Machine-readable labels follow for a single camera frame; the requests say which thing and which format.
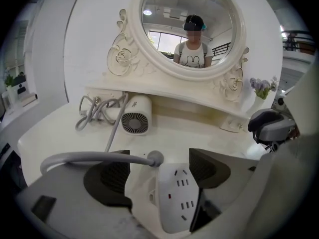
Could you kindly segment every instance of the mirror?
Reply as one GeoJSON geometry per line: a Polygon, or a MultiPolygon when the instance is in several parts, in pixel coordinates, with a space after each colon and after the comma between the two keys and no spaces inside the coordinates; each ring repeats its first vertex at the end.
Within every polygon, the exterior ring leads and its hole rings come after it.
{"type": "Polygon", "coordinates": [[[215,65],[232,47],[235,31],[226,0],[144,0],[141,15],[150,42],[180,65],[215,65]]]}

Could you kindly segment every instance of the ceiling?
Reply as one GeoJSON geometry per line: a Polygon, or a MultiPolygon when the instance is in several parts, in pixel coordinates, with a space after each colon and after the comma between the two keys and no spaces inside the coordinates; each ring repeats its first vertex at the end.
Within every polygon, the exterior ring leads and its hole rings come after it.
{"type": "Polygon", "coordinates": [[[152,15],[143,14],[143,23],[182,28],[186,16],[196,14],[207,25],[204,35],[213,37],[217,35],[214,31],[220,31],[221,26],[220,33],[232,27],[225,6],[222,0],[145,0],[144,9],[150,10],[152,15]]]}

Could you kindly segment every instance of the white power strip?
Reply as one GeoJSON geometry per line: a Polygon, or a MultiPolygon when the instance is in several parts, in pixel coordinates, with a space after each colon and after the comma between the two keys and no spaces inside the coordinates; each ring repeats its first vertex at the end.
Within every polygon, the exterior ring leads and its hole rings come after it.
{"type": "Polygon", "coordinates": [[[163,230],[169,234],[188,231],[199,194],[189,164],[162,164],[159,167],[156,192],[163,230]]]}

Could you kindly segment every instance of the white t-shirt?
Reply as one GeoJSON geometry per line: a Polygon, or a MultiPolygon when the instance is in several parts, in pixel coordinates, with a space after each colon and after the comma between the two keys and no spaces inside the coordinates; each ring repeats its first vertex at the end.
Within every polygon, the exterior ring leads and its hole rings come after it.
{"type": "MultiPolygon", "coordinates": [[[[180,44],[176,46],[174,51],[174,54],[178,56],[179,56],[179,46],[180,44]]],[[[208,47],[206,57],[212,57],[212,56],[213,56],[213,51],[210,47],[208,47]]],[[[205,58],[204,58],[203,46],[201,45],[197,50],[190,50],[185,43],[181,53],[181,57],[179,59],[179,63],[182,66],[204,68],[205,58]]]]}

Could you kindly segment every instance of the backpack strap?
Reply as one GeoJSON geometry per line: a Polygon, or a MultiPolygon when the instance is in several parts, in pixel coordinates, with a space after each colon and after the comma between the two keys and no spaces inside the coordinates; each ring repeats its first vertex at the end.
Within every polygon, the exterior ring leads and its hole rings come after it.
{"type": "Polygon", "coordinates": [[[203,51],[204,51],[204,58],[206,57],[206,55],[207,55],[207,50],[208,50],[208,46],[207,46],[207,44],[205,44],[205,43],[203,43],[202,42],[202,47],[203,47],[203,51]]]}
{"type": "Polygon", "coordinates": [[[179,56],[181,56],[184,47],[185,47],[185,42],[181,42],[181,43],[179,44],[179,56]]]}

